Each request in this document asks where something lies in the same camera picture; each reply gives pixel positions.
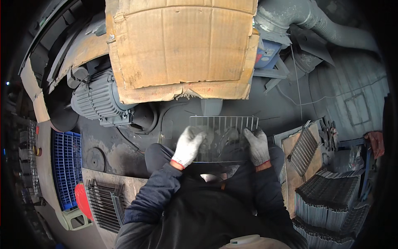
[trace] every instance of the metal bracket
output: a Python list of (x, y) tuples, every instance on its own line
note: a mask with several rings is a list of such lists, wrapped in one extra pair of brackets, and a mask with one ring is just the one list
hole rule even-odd
[(265, 84), (264, 93), (267, 94), (281, 80), (287, 78), (289, 70), (281, 58), (278, 58), (274, 69), (254, 69), (253, 76), (272, 78)]

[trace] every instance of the cardboard box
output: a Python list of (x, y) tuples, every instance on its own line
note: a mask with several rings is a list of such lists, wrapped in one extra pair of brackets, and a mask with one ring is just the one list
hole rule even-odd
[(39, 87), (35, 74), (33, 73), (30, 57), (27, 58), (25, 66), (22, 69), (21, 80), (23, 87), (33, 102), (33, 109), (35, 111), (37, 122), (41, 123), (50, 120), (50, 116), (44, 102), (43, 90)]
[(105, 2), (124, 90), (241, 78), (257, 0)]
[[(110, 52), (112, 68), (114, 68), (114, 75), (118, 83), (117, 90), (119, 92), (120, 102), (124, 104), (144, 103), (152, 101), (169, 101), (173, 98), (181, 96), (190, 97), (195, 96), (199, 98), (222, 98), (222, 99), (248, 99), (250, 92), (250, 79), (253, 75), (253, 68), (256, 62), (257, 45), (259, 35), (253, 33), (249, 39), (249, 46), (246, 53), (246, 60), (244, 70), (240, 80), (226, 80), (226, 81), (208, 81), (208, 82), (190, 82), (171, 84), (163, 86), (148, 86), (137, 89), (125, 90), (122, 84), (123, 81), (121, 71), (118, 70), (119, 60), (112, 59)], [(109, 44), (110, 49), (115, 49), (115, 44)]]

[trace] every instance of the flexible duct hose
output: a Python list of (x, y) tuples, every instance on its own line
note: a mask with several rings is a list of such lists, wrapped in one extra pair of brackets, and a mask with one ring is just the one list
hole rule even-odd
[(338, 46), (379, 52), (369, 32), (332, 22), (314, 0), (263, 0), (254, 21), (262, 29), (280, 34), (285, 34), (291, 24), (297, 24)]
[(332, 22), (323, 11), (321, 17), (311, 29), (326, 41), (342, 47), (366, 49), (378, 53), (373, 36), (362, 29), (347, 27)]

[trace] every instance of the work glove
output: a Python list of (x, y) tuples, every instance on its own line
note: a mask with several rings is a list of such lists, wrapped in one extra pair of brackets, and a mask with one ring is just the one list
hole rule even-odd
[(172, 157), (172, 161), (185, 169), (196, 158), (199, 146), (205, 137), (206, 133), (204, 131), (196, 133), (194, 127), (186, 127), (178, 139), (176, 152)]
[(259, 166), (270, 160), (268, 151), (267, 135), (261, 130), (257, 130), (255, 135), (245, 128), (243, 135), (250, 144), (250, 158), (254, 166)]

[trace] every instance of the stack of metal sheets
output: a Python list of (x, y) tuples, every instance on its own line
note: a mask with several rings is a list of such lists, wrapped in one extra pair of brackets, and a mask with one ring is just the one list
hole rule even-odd
[(95, 179), (88, 179), (85, 188), (97, 225), (118, 233), (124, 221), (123, 185), (98, 184)]
[(368, 204), (355, 204), (363, 172), (322, 170), (296, 189), (293, 227), (310, 248), (352, 245), (369, 211)]
[(308, 225), (298, 217), (294, 218), (292, 222), (294, 229), (306, 238), (310, 248), (345, 249), (350, 248), (354, 242), (354, 239), (350, 236), (340, 235), (338, 232)]
[(305, 223), (339, 231), (358, 197), (360, 171), (320, 171), (296, 189), (295, 214)]
[(306, 224), (299, 217), (292, 220), (293, 227), (307, 239), (310, 248), (350, 248), (362, 228), (369, 207), (364, 203), (355, 205), (338, 232)]

